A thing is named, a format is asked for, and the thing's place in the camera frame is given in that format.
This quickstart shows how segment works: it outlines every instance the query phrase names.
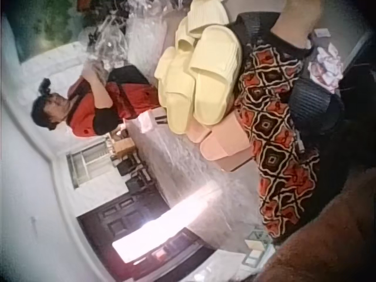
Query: patterned pants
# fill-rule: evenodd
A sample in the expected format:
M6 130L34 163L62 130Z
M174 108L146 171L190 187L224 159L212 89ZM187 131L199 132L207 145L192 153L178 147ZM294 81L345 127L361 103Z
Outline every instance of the patterned pants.
M303 67L302 60L290 52L294 47L286 51L259 39L251 48L235 107L259 168L263 223L278 242L291 235L304 217L307 199L317 184L320 158L316 150L299 154L286 103Z

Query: red shirt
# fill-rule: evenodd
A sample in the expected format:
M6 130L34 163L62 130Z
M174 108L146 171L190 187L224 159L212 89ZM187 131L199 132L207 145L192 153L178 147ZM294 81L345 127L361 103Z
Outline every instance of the red shirt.
M113 101L112 109L118 113L119 120L135 119L141 113L159 107L158 92L152 85L109 82L105 87ZM78 137L97 136L93 124L98 109L95 108L90 84L82 77L68 90L68 99L76 96L78 99L66 121L68 126Z

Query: dark wooden door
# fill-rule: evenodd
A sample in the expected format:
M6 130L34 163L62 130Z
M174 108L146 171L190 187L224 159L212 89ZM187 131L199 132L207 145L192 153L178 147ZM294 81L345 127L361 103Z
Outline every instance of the dark wooden door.
M125 264L112 243L136 231L169 210L156 189L137 196L129 193L78 217L97 256L117 281L132 276L132 265Z

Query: bright light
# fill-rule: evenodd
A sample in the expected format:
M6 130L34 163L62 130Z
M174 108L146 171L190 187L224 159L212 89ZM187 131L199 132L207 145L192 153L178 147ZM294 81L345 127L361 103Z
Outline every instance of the bright light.
M190 196L161 215L158 219L146 223L139 230L113 242L112 246L122 260L125 263L129 263L138 259L149 251L159 247L168 239L175 236L181 229L192 223L208 205L208 193L202 196L202 190L200 192L201 196L198 194Z

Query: slide sandal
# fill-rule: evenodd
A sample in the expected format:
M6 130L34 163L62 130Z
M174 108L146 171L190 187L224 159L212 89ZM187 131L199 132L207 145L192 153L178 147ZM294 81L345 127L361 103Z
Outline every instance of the slide sandal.
M211 134L200 145L207 160L219 160L250 148L248 136L231 112L220 124L211 129Z
M166 93L165 93L165 84L166 84L166 74L169 69L169 66L175 57L175 48L168 47L162 57L160 57L157 68L154 73L154 77L158 80L158 99L162 107L167 106L166 102Z
M183 18L175 33L175 48L179 52L193 52L196 39L188 34L188 19Z
M253 160L254 156L251 147L229 157L215 160L214 163L224 172L234 172Z
M188 71L191 52L177 53L166 75L167 122L172 132L184 134L193 114L194 77Z
M195 144L198 144L201 143L210 132L212 132L210 127L202 125L194 117L192 117L186 134L189 140Z
M196 0L187 15L188 34L201 38L204 29L210 25L227 25L229 17L219 0Z
M199 123L215 125L223 119L240 67L241 45L235 34L224 26L206 28L189 66L196 78L194 117Z

